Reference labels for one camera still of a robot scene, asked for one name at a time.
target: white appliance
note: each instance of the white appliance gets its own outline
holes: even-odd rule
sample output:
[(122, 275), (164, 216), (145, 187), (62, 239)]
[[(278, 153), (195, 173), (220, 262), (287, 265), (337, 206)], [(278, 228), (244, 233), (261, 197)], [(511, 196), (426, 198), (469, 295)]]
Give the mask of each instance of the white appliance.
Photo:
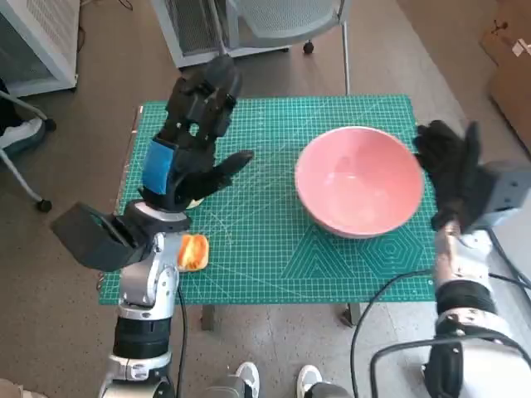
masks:
[(80, 0), (0, 0), (0, 77), (15, 96), (76, 86)]

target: metal rod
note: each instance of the metal rod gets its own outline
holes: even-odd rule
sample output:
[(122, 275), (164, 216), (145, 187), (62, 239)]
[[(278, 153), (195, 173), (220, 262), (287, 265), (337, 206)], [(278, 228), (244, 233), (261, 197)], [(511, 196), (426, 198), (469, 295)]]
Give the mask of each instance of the metal rod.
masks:
[(341, 24), (341, 37), (343, 38), (343, 66), (345, 69), (345, 93), (350, 95), (350, 68), (348, 65), (348, 30), (347, 23)]
[(14, 104), (17, 104), (18, 106), (22, 106), (23, 108), (28, 109), (29, 111), (31, 111), (34, 114), (36, 114), (42, 120), (48, 119), (47, 116), (45, 114), (43, 114), (40, 109), (37, 109), (34, 106), (31, 106), (31, 105), (29, 105), (28, 103), (26, 103), (24, 101), (20, 101), (17, 97), (15, 97), (13, 95), (10, 95), (10, 94), (0, 90), (0, 97), (6, 99), (8, 101), (11, 101)]
[(0, 148), (0, 158), (2, 158), (3, 162), (6, 163), (6, 166), (7, 168), (9, 168), (9, 170), (13, 173), (13, 175), (15, 176), (15, 178), (18, 180), (18, 182), (20, 183), (20, 185), (22, 185), (22, 188), (24, 188), (24, 191), (27, 192), (27, 194), (32, 197), (33, 199), (35, 199), (36, 201), (42, 201), (42, 198), (40, 196), (38, 196), (31, 188), (29, 185), (27, 185), (27, 182), (26, 180), (24, 179), (24, 177), (21, 175), (21, 173), (18, 172), (17, 168), (15, 167), (15, 165), (13, 164), (13, 162), (11, 161), (11, 159), (7, 156), (7, 153), (6, 151), (4, 151), (2, 148)]
[(225, 44), (223, 43), (223, 30), (222, 24), (219, 21), (219, 15), (217, 15), (217, 8), (215, 0), (208, 0), (208, 6), (210, 7), (210, 12), (212, 14), (212, 20), (214, 21), (214, 30), (216, 32), (217, 39), (217, 48), (219, 50), (220, 56), (224, 56), (227, 53)]

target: white shoe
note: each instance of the white shoe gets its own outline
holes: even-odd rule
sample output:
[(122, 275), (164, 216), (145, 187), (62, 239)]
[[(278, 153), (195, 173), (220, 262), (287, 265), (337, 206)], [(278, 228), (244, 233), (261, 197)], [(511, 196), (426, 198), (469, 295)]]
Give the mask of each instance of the white shoe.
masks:
[(304, 398), (306, 391), (321, 381), (323, 381), (323, 377), (319, 369), (313, 365), (303, 367), (299, 372), (299, 377), (297, 377), (297, 398)]
[(243, 381), (251, 388), (252, 398), (258, 398), (260, 392), (260, 375), (258, 368), (252, 362), (243, 362), (236, 371), (236, 376), (241, 377)]
[(42, 128), (42, 119), (32, 119), (29, 122), (24, 122), (18, 127), (8, 127), (0, 136), (0, 148), (5, 149), (14, 143), (19, 143), (29, 139), (39, 132)]

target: table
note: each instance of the table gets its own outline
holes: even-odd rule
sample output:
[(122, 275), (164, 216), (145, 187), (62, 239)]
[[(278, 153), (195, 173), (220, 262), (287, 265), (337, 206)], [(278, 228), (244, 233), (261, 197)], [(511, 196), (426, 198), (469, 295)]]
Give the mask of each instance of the table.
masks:
[[(124, 168), (118, 211), (138, 198), (137, 188), (150, 139), (166, 118), (164, 102), (141, 107)], [(411, 150), (416, 123), (405, 95), (241, 99), (232, 124), (217, 142), (217, 158), (253, 149), (253, 161), (232, 187), (188, 212), (192, 233), (210, 241), (209, 266), (182, 276), (187, 304), (201, 304), (213, 321), (217, 304), (363, 303), (396, 274), (431, 267), (430, 217), (435, 214), (431, 184), (406, 225), (367, 240), (346, 240), (316, 226), (301, 206), (294, 166), (303, 147), (327, 130), (373, 126), (392, 133)], [(100, 303), (118, 302), (119, 273), (107, 274)], [(431, 280), (408, 279), (383, 301), (433, 300)], [(352, 305), (353, 312), (359, 306)]]

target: chair wheel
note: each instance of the chair wheel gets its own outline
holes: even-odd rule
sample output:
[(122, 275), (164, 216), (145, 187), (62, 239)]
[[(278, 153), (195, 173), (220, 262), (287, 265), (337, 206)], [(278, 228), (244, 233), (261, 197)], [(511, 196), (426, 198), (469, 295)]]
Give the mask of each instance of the chair wheel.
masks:
[(46, 119), (44, 121), (44, 129), (47, 133), (53, 133), (57, 129), (57, 124), (54, 119)]
[(42, 213), (47, 213), (51, 210), (51, 202), (42, 199), (41, 201), (38, 201), (35, 204), (35, 207), (37, 208), (38, 211)]
[(311, 41), (307, 41), (304, 46), (302, 47), (305, 54), (311, 54), (314, 52), (314, 43)]

